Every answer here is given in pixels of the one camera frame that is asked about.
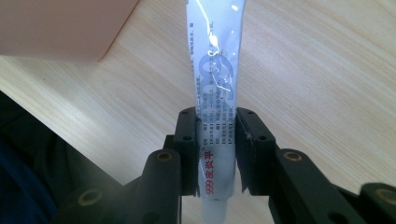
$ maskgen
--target wood grain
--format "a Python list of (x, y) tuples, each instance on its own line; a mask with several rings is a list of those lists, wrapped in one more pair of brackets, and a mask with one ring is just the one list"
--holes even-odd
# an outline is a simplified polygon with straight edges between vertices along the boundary
[[(183, 1), (140, 0), (97, 63), (0, 57), (0, 90), (121, 183), (194, 105)], [(281, 147), (308, 154), (334, 183), (396, 186), (396, 4), (248, 0), (238, 104)], [(240, 193), (226, 223), (272, 223), (266, 198)], [(202, 223), (183, 200), (183, 223)]]

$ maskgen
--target white tube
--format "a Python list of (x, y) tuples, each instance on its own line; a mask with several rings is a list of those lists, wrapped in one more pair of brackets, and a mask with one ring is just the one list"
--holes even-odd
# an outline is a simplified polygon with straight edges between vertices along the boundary
[(246, 0), (187, 0), (194, 73), (198, 183), (206, 223), (222, 223), (235, 176), (236, 80)]

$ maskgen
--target blue cloth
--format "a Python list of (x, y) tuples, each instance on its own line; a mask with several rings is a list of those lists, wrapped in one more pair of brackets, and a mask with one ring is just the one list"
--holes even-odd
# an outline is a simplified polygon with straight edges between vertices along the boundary
[(43, 183), (0, 138), (0, 224), (50, 223), (56, 209)]

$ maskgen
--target screw hole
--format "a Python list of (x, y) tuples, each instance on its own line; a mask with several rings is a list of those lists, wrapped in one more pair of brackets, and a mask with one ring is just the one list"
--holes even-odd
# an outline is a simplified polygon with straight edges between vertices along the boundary
[(172, 159), (172, 154), (169, 152), (162, 152), (157, 155), (157, 160), (159, 161), (170, 161)]
[(283, 156), (290, 161), (302, 161), (303, 157), (295, 152), (286, 152)]
[(342, 214), (331, 212), (329, 213), (329, 219), (336, 224), (347, 224), (347, 218), (344, 217)]
[(396, 192), (389, 189), (377, 189), (375, 193), (381, 200), (396, 205)]
[(99, 189), (89, 189), (78, 197), (81, 206), (89, 206), (99, 202), (103, 197), (103, 192)]

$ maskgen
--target squeeze tube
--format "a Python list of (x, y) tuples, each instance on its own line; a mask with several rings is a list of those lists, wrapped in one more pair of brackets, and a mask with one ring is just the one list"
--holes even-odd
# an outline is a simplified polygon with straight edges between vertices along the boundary
[(246, 0), (187, 0), (198, 184), (206, 223), (222, 223), (235, 177), (236, 80)]

